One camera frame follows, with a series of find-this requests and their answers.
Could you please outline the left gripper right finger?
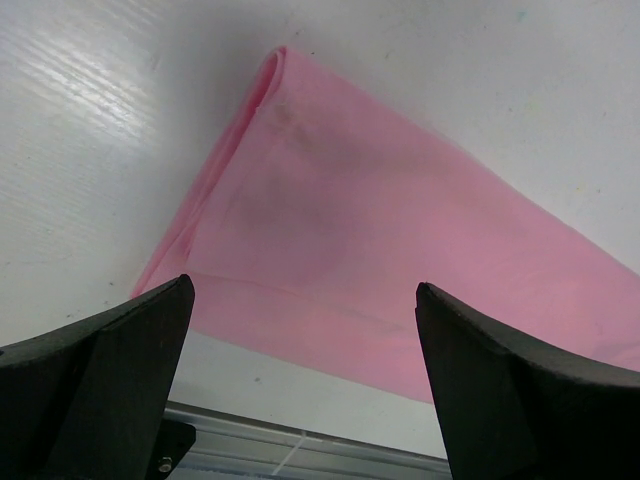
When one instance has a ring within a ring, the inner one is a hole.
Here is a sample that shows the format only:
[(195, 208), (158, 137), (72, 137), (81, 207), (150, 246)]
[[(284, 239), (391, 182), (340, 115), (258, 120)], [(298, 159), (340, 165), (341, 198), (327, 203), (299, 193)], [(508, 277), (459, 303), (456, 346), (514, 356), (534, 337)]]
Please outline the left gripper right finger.
[(555, 347), (429, 283), (415, 315), (453, 478), (638, 478), (637, 372)]

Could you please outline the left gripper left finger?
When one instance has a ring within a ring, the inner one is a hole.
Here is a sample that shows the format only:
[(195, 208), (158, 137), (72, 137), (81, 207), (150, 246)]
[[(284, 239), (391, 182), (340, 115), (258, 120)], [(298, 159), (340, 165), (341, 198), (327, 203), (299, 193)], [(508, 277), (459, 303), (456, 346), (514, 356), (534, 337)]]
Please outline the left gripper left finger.
[(145, 479), (194, 299), (181, 275), (2, 347), (2, 478)]

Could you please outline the pink t-shirt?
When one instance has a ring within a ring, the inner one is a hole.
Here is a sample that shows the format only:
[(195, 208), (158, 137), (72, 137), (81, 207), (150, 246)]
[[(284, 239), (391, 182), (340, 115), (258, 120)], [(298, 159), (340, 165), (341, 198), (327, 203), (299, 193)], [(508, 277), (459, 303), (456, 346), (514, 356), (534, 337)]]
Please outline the pink t-shirt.
[(196, 331), (421, 402), (422, 282), (565, 350), (639, 366), (635, 273), (287, 47), (266, 57), (135, 292), (180, 274)]

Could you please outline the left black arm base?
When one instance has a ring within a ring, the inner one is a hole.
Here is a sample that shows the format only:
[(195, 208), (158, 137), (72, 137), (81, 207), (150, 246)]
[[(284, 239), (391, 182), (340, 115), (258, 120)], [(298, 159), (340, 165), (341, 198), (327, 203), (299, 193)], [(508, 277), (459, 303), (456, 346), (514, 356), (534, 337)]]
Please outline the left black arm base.
[(167, 479), (194, 445), (196, 435), (193, 425), (163, 418), (145, 479)]

